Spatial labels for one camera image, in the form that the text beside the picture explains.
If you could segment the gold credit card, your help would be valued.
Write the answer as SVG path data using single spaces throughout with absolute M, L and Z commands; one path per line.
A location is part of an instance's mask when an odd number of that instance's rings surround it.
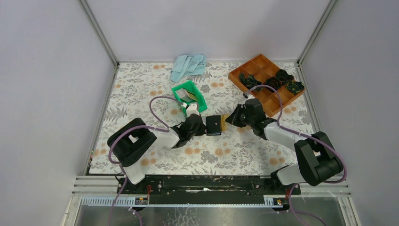
M 226 131 L 228 128 L 228 123 L 226 122 L 226 119 L 229 117 L 227 113 L 221 115 L 221 130 Z

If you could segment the black card holder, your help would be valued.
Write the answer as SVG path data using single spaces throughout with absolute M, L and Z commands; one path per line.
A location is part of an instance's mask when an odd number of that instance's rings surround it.
M 206 117 L 206 135 L 220 136 L 222 133 L 221 115 L 211 115 Z

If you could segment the green plastic bin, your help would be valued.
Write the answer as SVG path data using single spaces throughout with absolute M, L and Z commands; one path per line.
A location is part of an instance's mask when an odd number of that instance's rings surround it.
M 204 96 L 198 90 L 193 81 L 188 80 L 180 85 L 172 88 L 172 92 L 175 98 L 182 103 L 187 105 L 195 103 L 197 104 L 199 113 L 207 110 L 207 103 Z

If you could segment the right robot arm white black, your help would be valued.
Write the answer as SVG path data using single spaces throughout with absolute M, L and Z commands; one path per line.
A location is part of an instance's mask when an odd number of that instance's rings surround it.
M 346 172 L 345 164 L 324 132 L 308 135 L 283 126 L 265 114 L 257 98 L 238 104 L 225 121 L 240 128 L 249 126 L 258 137 L 295 152 L 296 165 L 280 168 L 271 174 L 270 188 L 276 194 L 283 193 L 291 184 L 317 186 L 322 182 L 329 183 L 331 177 Z

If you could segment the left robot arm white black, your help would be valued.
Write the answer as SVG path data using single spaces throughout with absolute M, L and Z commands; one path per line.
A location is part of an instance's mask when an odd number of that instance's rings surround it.
M 194 136 L 206 133 L 202 117 L 191 114 L 184 122 L 169 129 L 148 126 L 141 118 L 135 118 L 107 140 L 110 152 L 119 161 L 122 172 L 129 179 L 128 188 L 139 194 L 145 190 L 145 173 L 140 158 L 152 147 L 180 148 Z

